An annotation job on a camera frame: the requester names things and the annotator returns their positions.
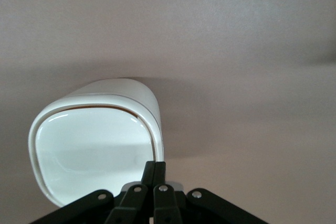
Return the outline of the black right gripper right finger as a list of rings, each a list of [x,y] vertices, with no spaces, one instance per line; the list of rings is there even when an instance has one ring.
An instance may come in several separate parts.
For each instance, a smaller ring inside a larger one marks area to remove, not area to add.
[[[165,181],[166,163],[154,165],[154,223],[265,223],[207,189],[175,190]]]

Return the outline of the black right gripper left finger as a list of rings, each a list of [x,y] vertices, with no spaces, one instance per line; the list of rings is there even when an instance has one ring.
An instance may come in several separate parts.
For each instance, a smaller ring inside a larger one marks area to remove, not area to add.
[[[141,181],[116,197],[108,190],[96,190],[33,223],[136,223],[153,182],[155,165],[155,161],[146,162]]]

